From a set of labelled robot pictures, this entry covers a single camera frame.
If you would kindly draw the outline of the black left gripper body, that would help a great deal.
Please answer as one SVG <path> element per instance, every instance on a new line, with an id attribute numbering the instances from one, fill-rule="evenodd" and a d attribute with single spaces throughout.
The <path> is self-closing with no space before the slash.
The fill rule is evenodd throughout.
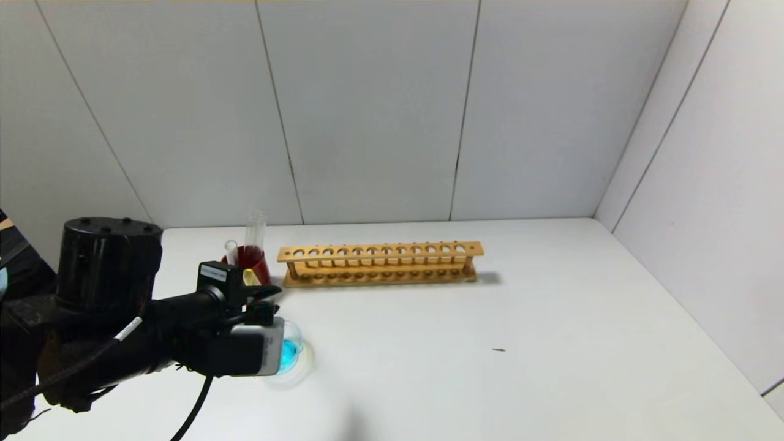
<path id="1" fill-rule="evenodd" d="M 217 326 L 247 304 L 243 271 L 222 262 L 202 262 L 194 292 L 155 301 L 155 319 L 190 329 Z"/>

